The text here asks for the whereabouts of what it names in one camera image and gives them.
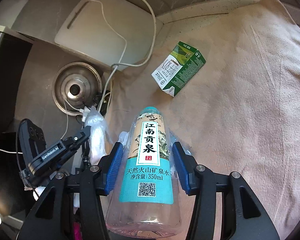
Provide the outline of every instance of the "blue gripper pad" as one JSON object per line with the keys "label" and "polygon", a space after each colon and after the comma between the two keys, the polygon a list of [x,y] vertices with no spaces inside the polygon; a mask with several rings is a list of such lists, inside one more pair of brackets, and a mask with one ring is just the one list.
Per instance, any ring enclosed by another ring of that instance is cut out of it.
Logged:
{"label": "blue gripper pad", "polygon": [[194,173],[197,162],[192,156],[185,154],[179,142],[172,145],[172,154],[182,189],[189,196],[196,195],[199,189],[199,179]]}
{"label": "blue gripper pad", "polygon": [[111,154],[114,154],[112,163],[107,172],[107,183],[105,186],[105,192],[109,194],[114,189],[114,184],[118,176],[118,171],[121,164],[121,159],[123,155],[123,145],[122,143],[116,143],[112,149]]}

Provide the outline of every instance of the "mineral water bottle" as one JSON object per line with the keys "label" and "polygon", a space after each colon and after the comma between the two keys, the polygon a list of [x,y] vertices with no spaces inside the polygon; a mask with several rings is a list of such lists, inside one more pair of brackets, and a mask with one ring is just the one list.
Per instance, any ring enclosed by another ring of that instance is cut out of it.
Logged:
{"label": "mineral water bottle", "polygon": [[179,187],[169,130],[160,112],[147,107],[135,118],[106,216],[114,233],[137,238],[180,231]]}

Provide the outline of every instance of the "qr code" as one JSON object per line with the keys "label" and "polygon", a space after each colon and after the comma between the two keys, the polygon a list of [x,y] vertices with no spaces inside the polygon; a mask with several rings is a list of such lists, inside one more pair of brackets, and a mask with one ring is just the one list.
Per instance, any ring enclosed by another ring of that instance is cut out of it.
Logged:
{"label": "qr code", "polygon": [[138,197],[155,197],[155,183],[139,182]]}

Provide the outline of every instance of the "bottle label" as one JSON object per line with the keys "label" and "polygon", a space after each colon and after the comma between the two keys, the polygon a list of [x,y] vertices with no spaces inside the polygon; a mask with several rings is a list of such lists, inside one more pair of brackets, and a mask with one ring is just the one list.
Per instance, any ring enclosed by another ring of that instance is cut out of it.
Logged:
{"label": "bottle label", "polygon": [[159,114],[137,117],[119,201],[173,204],[166,133]]}

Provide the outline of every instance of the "cable connector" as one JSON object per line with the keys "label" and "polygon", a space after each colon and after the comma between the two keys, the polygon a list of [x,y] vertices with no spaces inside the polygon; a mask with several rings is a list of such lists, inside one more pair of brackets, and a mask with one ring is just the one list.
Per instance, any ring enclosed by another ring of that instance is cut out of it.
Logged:
{"label": "cable connector", "polygon": [[84,122],[87,115],[90,113],[90,109],[85,106],[84,109],[80,109],[80,113],[82,113],[82,122]]}

